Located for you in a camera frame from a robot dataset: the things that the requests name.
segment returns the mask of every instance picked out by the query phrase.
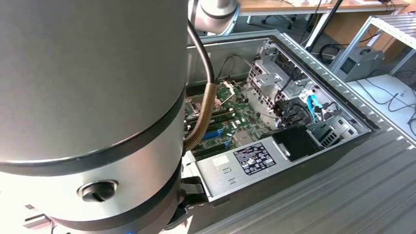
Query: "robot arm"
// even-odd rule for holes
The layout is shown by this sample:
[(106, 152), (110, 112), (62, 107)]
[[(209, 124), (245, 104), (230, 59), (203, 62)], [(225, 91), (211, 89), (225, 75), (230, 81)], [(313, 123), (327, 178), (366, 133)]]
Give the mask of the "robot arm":
[[(0, 9), (1, 190), (74, 233), (158, 232), (179, 201), (186, 3)], [(194, 9), (197, 28), (230, 32), (235, 1)]]

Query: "chair leg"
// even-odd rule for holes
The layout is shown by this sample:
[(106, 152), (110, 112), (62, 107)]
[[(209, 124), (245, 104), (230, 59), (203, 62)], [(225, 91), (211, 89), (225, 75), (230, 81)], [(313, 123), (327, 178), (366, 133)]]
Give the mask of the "chair leg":
[(266, 23), (266, 19), (269, 18), (270, 16), (266, 16), (262, 20), (261, 20), (261, 23), (265, 24)]
[(286, 20), (289, 23), (291, 23), (291, 20), (286, 17), (286, 15), (282, 15), (281, 17), (285, 18), (285, 20)]

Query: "motherboard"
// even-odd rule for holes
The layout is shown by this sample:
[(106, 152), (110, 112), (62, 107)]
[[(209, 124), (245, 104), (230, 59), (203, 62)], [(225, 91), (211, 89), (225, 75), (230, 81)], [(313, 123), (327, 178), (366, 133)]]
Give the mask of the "motherboard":
[[(269, 131), (242, 95), (245, 91), (233, 81), (219, 83), (210, 124), (202, 141), (191, 150), (195, 160), (202, 160), (257, 141), (261, 135)], [(195, 124), (202, 92), (203, 86), (186, 89), (183, 118), (186, 132), (193, 129)]]

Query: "desk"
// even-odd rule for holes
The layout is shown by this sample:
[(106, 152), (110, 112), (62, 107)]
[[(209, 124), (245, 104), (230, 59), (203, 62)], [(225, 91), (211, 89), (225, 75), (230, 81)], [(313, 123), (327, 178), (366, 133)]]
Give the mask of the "desk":
[[(294, 7), (285, 1), (279, 0), (238, 0), (239, 3), (239, 16), (247, 16), (246, 23), (251, 23), (250, 16), (267, 16), (267, 15), (297, 15), (297, 14), (313, 14), (315, 11), (315, 5), (303, 3), (301, 6)], [(393, 0), (395, 5), (395, 10), (391, 12), (393, 15), (398, 14), (405, 6), (409, 4), (402, 0)], [(310, 38), (306, 43), (306, 47), (310, 45), (315, 34), (327, 18), (329, 12), (335, 4), (335, 0), (330, 3), (322, 4), (318, 7), (317, 13), (321, 13), (319, 20), (317, 22), (315, 28), (311, 31)], [(341, 12), (370, 12), (370, 11), (383, 11), (385, 6), (379, 5), (359, 5), (353, 0), (343, 0), (337, 13)]]

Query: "metal shelf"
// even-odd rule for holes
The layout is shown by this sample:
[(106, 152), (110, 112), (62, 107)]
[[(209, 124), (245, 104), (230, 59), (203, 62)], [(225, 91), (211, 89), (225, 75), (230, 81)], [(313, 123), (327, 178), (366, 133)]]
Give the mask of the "metal shelf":
[[(345, 52), (339, 55), (339, 58), (334, 61), (331, 65), (331, 72), (335, 73), (343, 64), (350, 51), (357, 46), (367, 28), (370, 26), (375, 26), (379, 30), (387, 33), (393, 38), (399, 40), (403, 44), (413, 48), (411, 54), (406, 56), (401, 62), (399, 66), (407, 60), (407, 58), (413, 55), (416, 50), (416, 16), (411, 13), (406, 13), (402, 15), (387, 15), (387, 16), (370, 16), (365, 21), (357, 35), (351, 39), (349, 46), (345, 49)], [(391, 73), (397, 71), (398, 67), (395, 66), (391, 70)]]

